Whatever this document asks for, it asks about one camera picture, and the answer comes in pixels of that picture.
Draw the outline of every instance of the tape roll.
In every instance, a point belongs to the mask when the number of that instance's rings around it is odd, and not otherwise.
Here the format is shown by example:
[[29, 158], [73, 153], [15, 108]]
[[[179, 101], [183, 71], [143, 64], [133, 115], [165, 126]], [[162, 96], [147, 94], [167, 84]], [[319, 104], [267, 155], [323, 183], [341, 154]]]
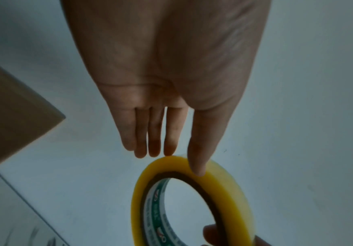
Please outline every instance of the tape roll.
[[252, 212], [233, 177], [214, 161], [208, 162], [204, 176], [197, 177], [186, 158], [168, 156], [152, 162], [136, 183], [131, 204], [135, 246], [186, 246], [165, 212], [164, 192], [171, 178], [186, 182], [203, 197], [224, 246], [254, 245]]

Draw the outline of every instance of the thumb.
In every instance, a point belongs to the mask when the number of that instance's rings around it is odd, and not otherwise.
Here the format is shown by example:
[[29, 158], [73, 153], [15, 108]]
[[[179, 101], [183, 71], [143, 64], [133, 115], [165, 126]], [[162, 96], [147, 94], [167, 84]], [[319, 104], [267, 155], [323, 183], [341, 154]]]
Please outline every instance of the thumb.
[[205, 174], [205, 166], [216, 150], [235, 110], [239, 96], [207, 110], [195, 110], [187, 158], [191, 170], [198, 176]]

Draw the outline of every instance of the human hand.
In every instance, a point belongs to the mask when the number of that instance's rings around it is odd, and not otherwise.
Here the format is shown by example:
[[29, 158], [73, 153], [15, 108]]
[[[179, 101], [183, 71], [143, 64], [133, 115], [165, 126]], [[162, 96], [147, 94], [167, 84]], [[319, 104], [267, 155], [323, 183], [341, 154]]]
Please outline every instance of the human hand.
[[127, 150], [172, 155], [188, 106], [187, 150], [203, 175], [247, 84], [270, 0], [62, 0], [83, 61]]
[[[216, 225], [208, 225], [204, 227], [204, 238], [205, 240], [212, 244], [213, 246], [222, 246], [223, 244], [220, 241], [220, 237], [218, 235]], [[270, 244], [266, 243], [263, 239], [256, 236], [255, 237], [255, 246], [271, 246]]]

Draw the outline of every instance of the yellow tape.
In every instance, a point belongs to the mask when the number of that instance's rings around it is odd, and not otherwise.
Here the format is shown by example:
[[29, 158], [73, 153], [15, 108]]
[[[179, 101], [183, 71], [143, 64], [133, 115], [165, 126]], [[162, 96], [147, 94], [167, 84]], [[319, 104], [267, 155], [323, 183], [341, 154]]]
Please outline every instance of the yellow tape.
[[152, 162], [136, 183], [131, 204], [135, 246], [185, 246], [170, 227], [164, 210], [164, 191], [170, 178], [185, 181], [201, 194], [224, 246], [253, 245], [252, 213], [233, 177], [214, 161], [207, 164], [204, 176], [197, 177], [186, 158], [169, 156]]

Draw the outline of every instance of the white floor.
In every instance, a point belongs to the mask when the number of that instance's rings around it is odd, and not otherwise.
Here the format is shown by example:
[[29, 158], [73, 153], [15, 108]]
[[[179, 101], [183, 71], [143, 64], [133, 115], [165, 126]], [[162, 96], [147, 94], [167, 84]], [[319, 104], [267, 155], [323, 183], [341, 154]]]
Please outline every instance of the white floor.
[[[133, 245], [131, 194], [152, 159], [123, 150], [58, 0], [0, 0], [0, 65], [67, 116], [0, 173], [71, 246]], [[191, 114], [177, 154], [190, 126]], [[274, 1], [213, 159], [243, 188], [258, 234], [273, 245], [353, 245], [353, 1]], [[180, 184], [169, 196], [180, 211], [170, 214], [175, 231], [203, 243], [213, 219], [200, 198]]]

